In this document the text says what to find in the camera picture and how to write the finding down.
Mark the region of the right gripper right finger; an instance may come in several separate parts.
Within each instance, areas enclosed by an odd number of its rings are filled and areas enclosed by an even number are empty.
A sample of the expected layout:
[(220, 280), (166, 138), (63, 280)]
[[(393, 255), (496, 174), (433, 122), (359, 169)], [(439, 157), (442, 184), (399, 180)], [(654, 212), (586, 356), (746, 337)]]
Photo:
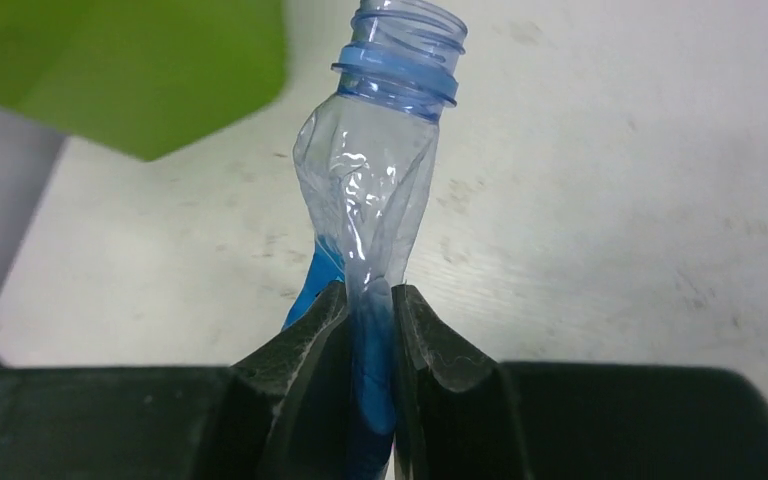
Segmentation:
[(768, 479), (768, 403), (735, 372), (498, 362), (392, 295), (399, 479)]

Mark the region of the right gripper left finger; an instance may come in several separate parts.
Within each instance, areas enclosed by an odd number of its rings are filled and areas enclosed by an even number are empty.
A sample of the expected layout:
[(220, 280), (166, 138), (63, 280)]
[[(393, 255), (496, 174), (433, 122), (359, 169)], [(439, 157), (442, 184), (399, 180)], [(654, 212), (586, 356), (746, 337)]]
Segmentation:
[(343, 285), (232, 366), (0, 368), (0, 479), (341, 479)]

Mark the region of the crushed blue label bottle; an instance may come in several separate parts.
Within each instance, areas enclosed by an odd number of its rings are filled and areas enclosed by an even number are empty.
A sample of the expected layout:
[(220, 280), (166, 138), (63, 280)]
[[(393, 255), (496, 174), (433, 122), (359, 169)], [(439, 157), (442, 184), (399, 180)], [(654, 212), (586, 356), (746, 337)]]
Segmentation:
[(345, 285), (351, 339), (348, 479), (383, 476), (393, 443), (394, 313), (430, 195), (443, 111), (466, 24), (427, 1), (363, 1), (333, 95), (300, 129), (292, 158), (315, 234), (293, 324), (332, 281)]

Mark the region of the green plastic bin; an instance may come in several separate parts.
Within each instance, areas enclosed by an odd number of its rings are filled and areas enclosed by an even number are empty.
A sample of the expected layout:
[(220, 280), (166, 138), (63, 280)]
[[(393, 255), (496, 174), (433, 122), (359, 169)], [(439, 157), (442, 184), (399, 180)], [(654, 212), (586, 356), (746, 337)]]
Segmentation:
[(0, 1), (0, 107), (155, 160), (287, 77), (280, 1)]

